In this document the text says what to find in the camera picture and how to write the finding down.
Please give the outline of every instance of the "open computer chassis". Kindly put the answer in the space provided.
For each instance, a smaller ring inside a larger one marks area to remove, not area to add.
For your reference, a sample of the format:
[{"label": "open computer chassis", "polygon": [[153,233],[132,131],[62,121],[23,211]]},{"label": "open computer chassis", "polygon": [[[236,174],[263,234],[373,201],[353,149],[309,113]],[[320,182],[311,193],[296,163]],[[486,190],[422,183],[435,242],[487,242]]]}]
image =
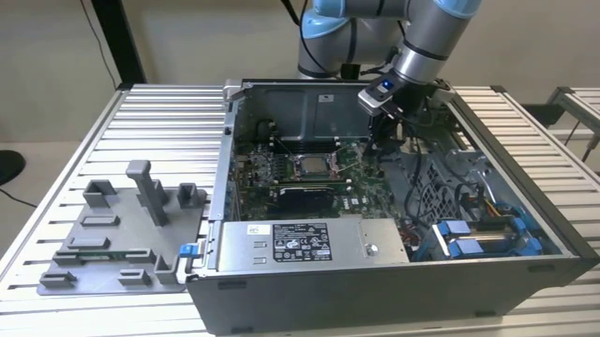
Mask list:
[{"label": "open computer chassis", "polygon": [[188,278],[213,333],[499,316],[598,263],[459,96],[367,152],[365,85],[226,88],[209,244]]}]

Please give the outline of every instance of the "small white sticker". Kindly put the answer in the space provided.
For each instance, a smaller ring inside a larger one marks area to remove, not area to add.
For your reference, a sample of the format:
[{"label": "small white sticker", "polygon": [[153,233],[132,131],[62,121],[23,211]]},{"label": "small white sticker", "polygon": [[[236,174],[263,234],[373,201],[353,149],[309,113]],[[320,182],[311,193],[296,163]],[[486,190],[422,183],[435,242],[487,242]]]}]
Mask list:
[{"label": "small white sticker", "polygon": [[332,103],[335,101],[333,95],[320,95],[320,103]]},{"label": "small white sticker", "polygon": [[269,235],[272,234],[272,225],[248,225],[249,235]]}]

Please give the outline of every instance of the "motherboard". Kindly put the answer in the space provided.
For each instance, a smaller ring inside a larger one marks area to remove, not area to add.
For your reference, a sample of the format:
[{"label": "motherboard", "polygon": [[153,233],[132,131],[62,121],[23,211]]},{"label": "motherboard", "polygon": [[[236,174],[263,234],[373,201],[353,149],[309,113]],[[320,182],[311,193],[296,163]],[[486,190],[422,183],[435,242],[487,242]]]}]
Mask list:
[{"label": "motherboard", "polygon": [[247,144],[239,150],[237,188],[241,220],[394,218],[385,172],[365,143],[284,142]]}]

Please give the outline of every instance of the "power supply label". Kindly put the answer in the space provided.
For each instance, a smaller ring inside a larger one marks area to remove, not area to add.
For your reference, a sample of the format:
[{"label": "power supply label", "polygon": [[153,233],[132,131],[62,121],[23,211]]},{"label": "power supply label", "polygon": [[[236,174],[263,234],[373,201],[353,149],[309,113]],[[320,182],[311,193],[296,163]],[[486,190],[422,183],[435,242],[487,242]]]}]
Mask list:
[{"label": "power supply label", "polygon": [[273,259],[277,262],[331,261],[328,224],[273,225]]}]

